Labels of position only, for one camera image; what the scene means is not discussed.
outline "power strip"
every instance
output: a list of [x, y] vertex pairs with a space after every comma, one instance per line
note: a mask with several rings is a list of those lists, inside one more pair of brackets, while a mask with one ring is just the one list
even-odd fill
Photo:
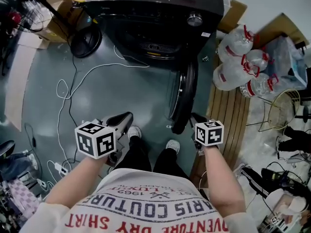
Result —
[[55, 162], [55, 169], [63, 175], [67, 175], [68, 174], [68, 169], [62, 167], [59, 163]]

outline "black pants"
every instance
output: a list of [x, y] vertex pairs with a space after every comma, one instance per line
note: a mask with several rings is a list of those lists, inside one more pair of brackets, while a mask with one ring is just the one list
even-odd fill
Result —
[[[189, 179], [180, 166], [176, 163], [177, 154], [173, 149], [165, 149], [156, 160], [154, 172], [169, 174]], [[124, 159], [115, 167], [132, 168], [151, 172], [151, 165], [147, 150], [143, 141], [138, 136], [132, 136], [130, 139], [130, 150]]]
[[287, 127], [284, 134], [290, 137], [291, 140], [280, 142], [278, 146], [279, 151], [294, 152], [301, 150], [310, 153], [311, 136], [308, 133]]
[[264, 169], [265, 168], [263, 168], [261, 171], [262, 177], [249, 167], [243, 167], [241, 174], [243, 174], [248, 179], [249, 185], [257, 192], [257, 194], [260, 194], [265, 199], [270, 193], [279, 189], [280, 186], [274, 182], [269, 181], [268, 179], [265, 179]]

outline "fiducial marker cube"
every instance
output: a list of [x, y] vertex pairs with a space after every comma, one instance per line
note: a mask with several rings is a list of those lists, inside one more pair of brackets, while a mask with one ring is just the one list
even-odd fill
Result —
[[213, 146], [223, 143], [224, 125], [220, 121], [196, 123], [195, 140], [204, 146]]
[[116, 131], [100, 124], [85, 122], [74, 130], [78, 151], [94, 159], [117, 150]]

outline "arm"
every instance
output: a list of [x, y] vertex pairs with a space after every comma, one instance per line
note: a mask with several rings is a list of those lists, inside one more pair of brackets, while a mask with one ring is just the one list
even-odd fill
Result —
[[216, 147], [204, 147], [209, 197], [222, 217], [246, 212], [240, 184]]
[[67, 176], [62, 178], [50, 191], [46, 203], [62, 204], [68, 208], [85, 198], [107, 158], [95, 160], [90, 157], [81, 163]]

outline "white cable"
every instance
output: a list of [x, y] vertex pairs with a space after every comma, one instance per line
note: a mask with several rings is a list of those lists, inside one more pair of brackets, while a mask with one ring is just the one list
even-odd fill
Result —
[[125, 60], [124, 58], [120, 57], [116, 52], [116, 45], [113, 46], [113, 51], [115, 52], [116, 56], [118, 56], [120, 59]]
[[[128, 65], [125, 65], [125, 64], [122, 64], [122, 63], [101, 64], [101, 65], [95, 66], [95, 67], [93, 67], [90, 71], [88, 71], [88, 72], [86, 73], [86, 75], [81, 79], [80, 83], [79, 83], [79, 84], [77, 85], [77, 87], [73, 90], [73, 92], [72, 92], [71, 94], [69, 94], [69, 97], [67, 97], [67, 95], [68, 95], [68, 93], [69, 93], [69, 88], [68, 88], [68, 85], [67, 85], [66, 81], [63, 80], [63, 79], [61, 79], [61, 80], [58, 81], [58, 83], [57, 83], [57, 86], [56, 86], [56, 95], [57, 95], [59, 98], [63, 99], [63, 104], [62, 104], [62, 107], [61, 107], [60, 110], [59, 110], [58, 119], [57, 119], [57, 137], [58, 137], [58, 144], [59, 144], [60, 148], [62, 149], [62, 151], [63, 151], [63, 153], [64, 153], [65, 160], [66, 160], [66, 162], [69, 164], [70, 170], [71, 170], [71, 171], [72, 171], [72, 167], [71, 167], [71, 164], [69, 163], [69, 161], [68, 161], [68, 159], [67, 159], [65, 150], [64, 150], [64, 148], [62, 147], [62, 144], [60, 143], [60, 136], [59, 136], [59, 130], [58, 130], [58, 128], [59, 128], [59, 121], [60, 121], [60, 114], [61, 114], [61, 112], [62, 112], [62, 110], [63, 110], [63, 108], [64, 108], [65, 100], [68, 100], [68, 99], [70, 99], [70, 98], [72, 97], [72, 95], [73, 95], [73, 94], [75, 93], [75, 91], [80, 87], [80, 85], [83, 83], [84, 79], [87, 77], [87, 75], [88, 75], [91, 71], [93, 71], [94, 69], [96, 69], [96, 68], [98, 68], [98, 67], [106, 67], [106, 66], [112, 66], [112, 65], [120, 65], [120, 66], [124, 66], [124, 67], [140, 67], [140, 68], [150, 67], [150, 66], [144, 66], [144, 67], [142, 67], [142, 66], [128, 66]], [[66, 86], [66, 88], [67, 88], [67, 92], [66, 92], [66, 95], [65, 95], [64, 97], [58, 95], [58, 86], [59, 86], [59, 84], [60, 84], [62, 81], [65, 83], [65, 86]]]
[[82, 80], [80, 81], [80, 83], [78, 84], [78, 86], [73, 90], [73, 92], [70, 94], [69, 97], [67, 97], [68, 91], [67, 91], [65, 97], [61, 97], [60, 95], [58, 95], [58, 86], [59, 86], [59, 83], [60, 83], [61, 81], [63, 81], [63, 82], [65, 83], [66, 88], [67, 88], [67, 90], [68, 90], [68, 85], [67, 85], [67, 83], [66, 83], [65, 80], [61, 79], [60, 81], [58, 81], [57, 87], [56, 87], [56, 94], [57, 94], [57, 96], [58, 96], [59, 98], [61, 98], [61, 99], [64, 99], [64, 100], [70, 99], [70, 98], [72, 97], [72, 95], [73, 95], [73, 94], [75, 93], [75, 91], [80, 87], [80, 85], [82, 84], [82, 82], [84, 81], [84, 79], [87, 77], [87, 75], [88, 75], [91, 71], [93, 71], [94, 69], [96, 69], [96, 68], [98, 68], [98, 67], [106, 67], [106, 66], [112, 66], [112, 65], [120, 65], [120, 66], [124, 66], [124, 67], [140, 67], [140, 68], [147, 68], [147, 67], [150, 67], [150, 66], [145, 66], [145, 67], [142, 67], [142, 66], [127, 66], [127, 65], [121, 64], [121, 63], [101, 64], [101, 65], [98, 65], [98, 66], [93, 67], [90, 71], [88, 71], [88, 72], [86, 73], [86, 75], [82, 78]]
[[41, 189], [45, 192], [47, 191], [51, 191], [51, 189], [53, 188], [54, 184], [50, 181], [47, 181], [47, 189], [44, 189], [43, 187], [41, 187]]
[[[61, 81], [62, 81], [62, 80], [58, 81], [58, 84], [57, 84], [57, 87], [56, 87], [56, 94], [57, 94], [58, 85], [59, 85], [59, 83], [60, 83]], [[67, 97], [67, 95], [68, 95], [68, 93], [69, 93], [69, 88], [68, 88], [68, 85], [67, 85], [67, 83], [66, 83], [65, 81], [64, 81], [64, 83], [65, 83], [65, 86], [66, 86], [66, 88], [67, 88], [67, 92], [66, 92], [65, 97]], [[71, 164], [70, 164], [69, 161], [68, 161], [68, 158], [67, 158], [67, 156], [66, 156], [66, 153], [65, 153], [65, 150], [63, 149], [62, 144], [60, 143], [60, 136], [59, 136], [59, 130], [58, 130], [58, 128], [59, 128], [59, 121], [60, 121], [60, 113], [62, 112], [62, 110], [63, 110], [63, 108], [64, 108], [64, 105], [65, 105], [65, 99], [63, 99], [62, 107], [60, 108], [59, 113], [58, 113], [58, 119], [57, 119], [57, 138], [58, 138], [58, 144], [59, 144], [60, 148], [62, 149], [62, 151], [63, 151], [63, 153], [64, 153], [65, 160], [67, 161], [68, 165], [70, 166], [70, 171], [72, 171], [72, 166], [71, 166]]]
[[199, 182], [199, 191], [200, 191], [200, 189], [201, 189], [201, 181], [202, 181], [202, 178], [203, 178], [204, 174], [206, 174], [206, 170], [205, 170], [205, 172], [201, 175], [200, 182]]
[[49, 167], [49, 162], [52, 162], [52, 163], [54, 164], [54, 166], [55, 166], [55, 162], [53, 162], [53, 161], [51, 161], [51, 160], [48, 160], [48, 162], [47, 162], [47, 166], [48, 166], [48, 169], [49, 169], [49, 171], [50, 171], [50, 174], [52, 175], [53, 179], [54, 179], [54, 180], [55, 180], [55, 182], [57, 183], [57, 180], [54, 178], [54, 176], [53, 176], [53, 174], [52, 174], [52, 172], [51, 172], [51, 170], [50, 170], [50, 167]]

